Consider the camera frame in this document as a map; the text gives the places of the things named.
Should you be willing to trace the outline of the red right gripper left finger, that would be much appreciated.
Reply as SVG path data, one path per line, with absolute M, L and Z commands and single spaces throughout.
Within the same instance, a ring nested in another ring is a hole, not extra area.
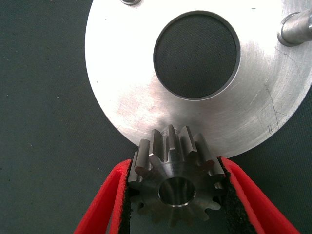
M 127 179 L 131 160 L 117 164 L 109 173 L 75 234 L 129 234 L 131 205 Z

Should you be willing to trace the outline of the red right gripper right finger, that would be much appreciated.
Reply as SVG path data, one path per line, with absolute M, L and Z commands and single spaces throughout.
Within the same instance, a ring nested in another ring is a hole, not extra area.
M 254 181 L 233 161 L 220 156 L 225 171 L 224 208 L 231 234 L 298 234 Z

